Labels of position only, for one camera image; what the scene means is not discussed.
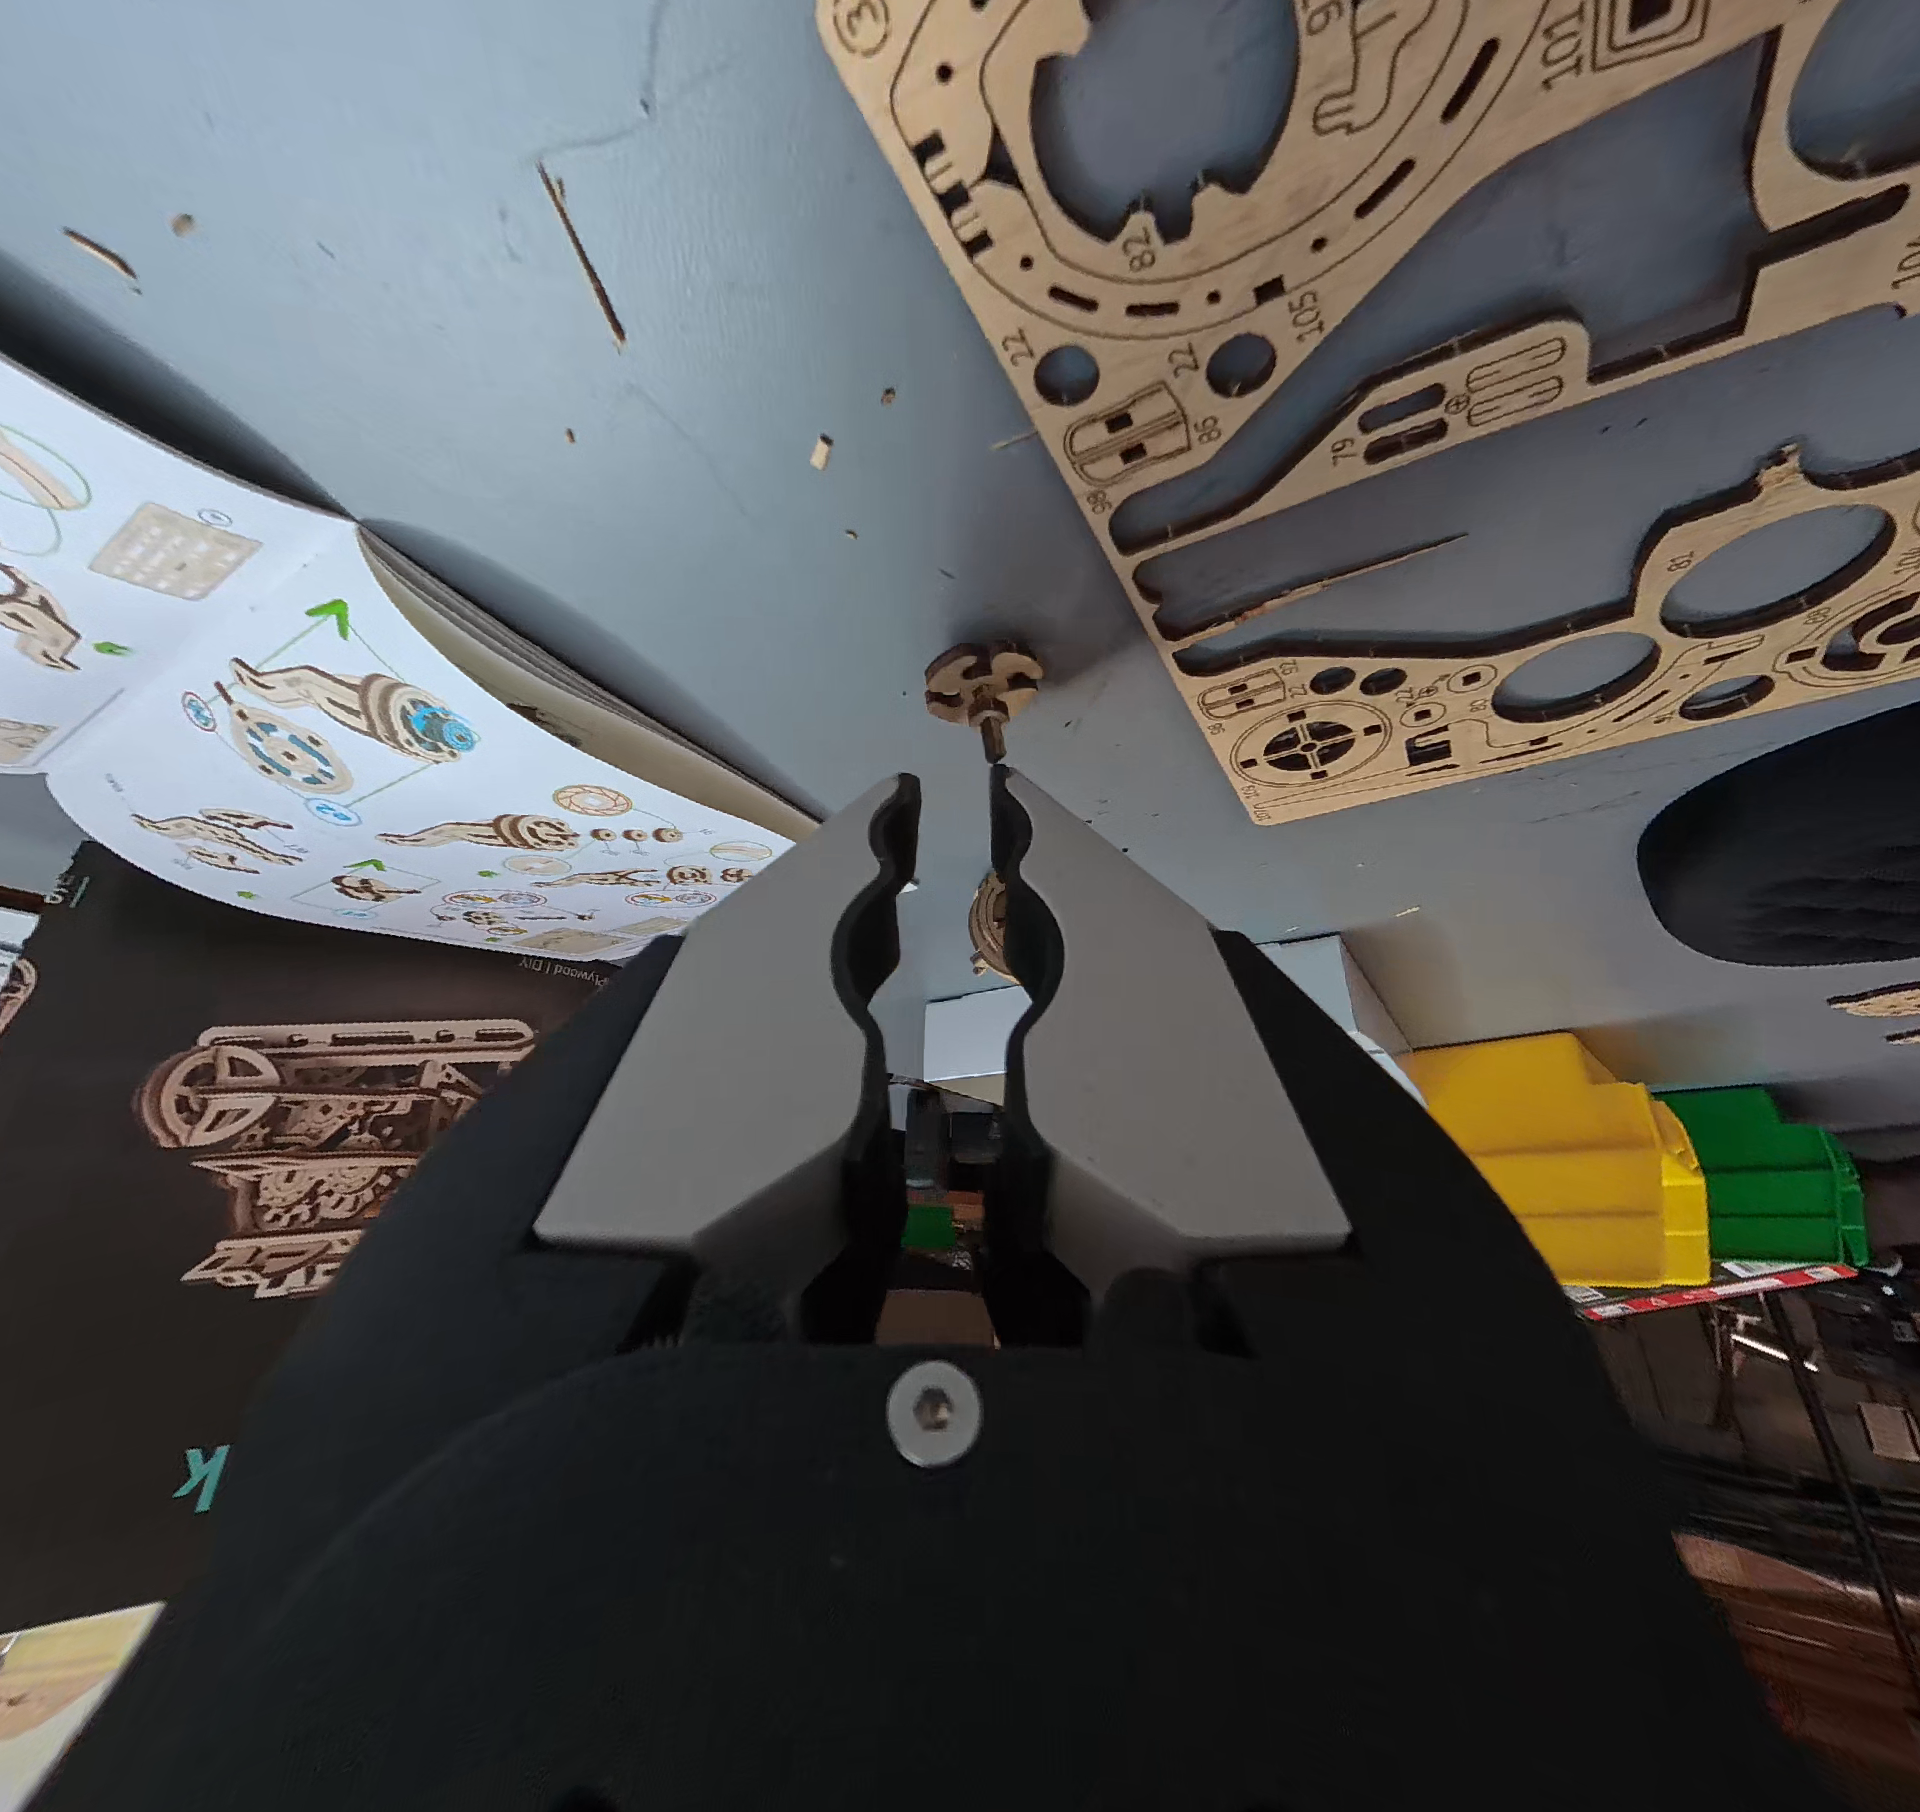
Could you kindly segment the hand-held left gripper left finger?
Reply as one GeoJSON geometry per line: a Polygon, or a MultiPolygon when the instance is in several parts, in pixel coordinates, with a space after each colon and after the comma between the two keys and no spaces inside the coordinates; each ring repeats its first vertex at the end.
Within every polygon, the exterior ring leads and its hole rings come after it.
{"type": "Polygon", "coordinates": [[[900,966],[920,782],[865,790],[680,936],[536,1219],[870,1343],[907,1223],[875,1000],[900,966]]]}

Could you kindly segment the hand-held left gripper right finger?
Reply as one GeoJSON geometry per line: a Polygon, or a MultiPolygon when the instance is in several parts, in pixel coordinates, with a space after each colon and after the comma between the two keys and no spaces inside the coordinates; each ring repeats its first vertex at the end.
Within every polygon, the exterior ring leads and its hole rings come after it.
{"type": "Polygon", "coordinates": [[[993,768],[1007,1041],[983,1295],[1005,1343],[1077,1343],[1115,1283],[1322,1254],[1348,1212],[1211,920],[1017,768],[993,768]]]}

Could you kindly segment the clover-shaped wooden part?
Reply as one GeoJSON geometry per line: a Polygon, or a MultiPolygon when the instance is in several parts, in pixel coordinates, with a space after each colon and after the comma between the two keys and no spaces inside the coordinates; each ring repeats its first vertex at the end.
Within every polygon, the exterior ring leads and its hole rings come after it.
{"type": "Polygon", "coordinates": [[[1028,646],[993,640],[950,646],[925,667],[925,708],[978,733],[988,761],[1007,759],[1007,727],[1021,718],[1044,685],[1046,667],[1028,646]]]}

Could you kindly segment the black model kit box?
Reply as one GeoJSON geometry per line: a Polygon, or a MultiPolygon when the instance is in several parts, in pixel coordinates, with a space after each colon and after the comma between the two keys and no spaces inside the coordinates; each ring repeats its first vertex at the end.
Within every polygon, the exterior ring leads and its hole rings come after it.
{"type": "Polygon", "coordinates": [[[4,1030],[4,1627],[312,1558],[659,1339],[659,1254],[535,1223],[684,936],[637,959],[282,920],[84,843],[4,1030]]]}

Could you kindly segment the wooden parts sheet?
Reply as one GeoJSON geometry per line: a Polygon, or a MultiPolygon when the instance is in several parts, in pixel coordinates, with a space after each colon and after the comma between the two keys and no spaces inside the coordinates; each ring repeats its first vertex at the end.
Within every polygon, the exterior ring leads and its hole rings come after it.
{"type": "Polygon", "coordinates": [[[1490,649],[1341,656],[1258,637],[1338,581],[1180,614],[1167,565],[1279,514],[1615,387],[1863,311],[1916,315],[1916,159],[1795,148],[1791,100],[1845,0],[1286,0],[1293,76],[1245,183],[1077,210],[1044,168],[1041,82],[1092,47],[1092,0],[818,0],[825,45],[1044,449],[1124,577],[1188,713],[1265,826],[1653,738],[1759,645],[1623,609],[1490,649]],[[1380,370],[1261,451],[1268,405],[1472,191],[1605,115],[1754,50],[1741,181],[1759,222],[1733,311],[1604,358],[1568,307],[1485,320],[1380,370]]]}

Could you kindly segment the yellow plastic bin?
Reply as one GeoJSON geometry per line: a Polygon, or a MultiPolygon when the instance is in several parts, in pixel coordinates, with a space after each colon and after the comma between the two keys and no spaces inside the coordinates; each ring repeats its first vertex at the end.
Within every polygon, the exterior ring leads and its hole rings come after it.
{"type": "Polygon", "coordinates": [[[1401,1066],[1559,1282],[1623,1292],[1710,1282],[1710,1187],[1687,1127],[1579,1034],[1428,1048],[1401,1066]]]}

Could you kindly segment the red-edged dark product box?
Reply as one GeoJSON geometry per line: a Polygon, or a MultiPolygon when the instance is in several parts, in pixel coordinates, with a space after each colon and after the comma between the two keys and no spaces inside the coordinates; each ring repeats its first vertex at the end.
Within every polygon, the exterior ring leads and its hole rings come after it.
{"type": "Polygon", "coordinates": [[[1697,1286],[1666,1282],[1651,1288],[1602,1288],[1568,1282],[1564,1294],[1579,1316],[1614,1322],[1830,1286],[1860,1271],[1848,1263],[1730,1260],[1716,1263],[1697,1286]]]}

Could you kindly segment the green plastic bin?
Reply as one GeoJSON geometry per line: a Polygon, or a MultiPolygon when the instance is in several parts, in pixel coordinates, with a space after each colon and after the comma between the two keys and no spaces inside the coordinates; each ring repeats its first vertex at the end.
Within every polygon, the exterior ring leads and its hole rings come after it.
{"type": "Polygon", "coordinates": [[[1666,1090],[1660,1101],[1701,1166],[1717,1265],[1869,1265],[1860,1169],[1836,1133],[1791,1121],[1763,1086],[1666,1090]]]}

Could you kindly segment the white instruction booklet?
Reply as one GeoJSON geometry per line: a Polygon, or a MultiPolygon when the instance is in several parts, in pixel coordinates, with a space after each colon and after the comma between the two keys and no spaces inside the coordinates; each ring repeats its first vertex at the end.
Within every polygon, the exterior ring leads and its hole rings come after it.
{"type": "Polygon", "coordinates": [[[2,764],[206,899],[617,962],[816,823],[358,522],[2,373],[2,764]]]}

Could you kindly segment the thin wooden splinter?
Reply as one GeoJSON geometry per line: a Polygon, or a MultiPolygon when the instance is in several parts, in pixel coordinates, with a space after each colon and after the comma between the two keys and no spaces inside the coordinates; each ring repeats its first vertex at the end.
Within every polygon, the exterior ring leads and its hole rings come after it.
{"type": "Polygon", "coordinates": [[[570,210],[565,188],[563,188],[563,177],[548,162],[548,159],[536,159],[536,174],[541,181],[541,190],[546,191],[546,197],[554,210],[554,217],[557,219],[562,228],[565,245],[572,259],[579,262],[579,268],[584,276],[593,305],[600,311],[611,335],[611,345],[617,350],[625,353],[628,348],[628,328],[620,311],[617,308],[608,282],[600,265],[593,260],[589,245],[582,237],[582,232],[570,210]]]}

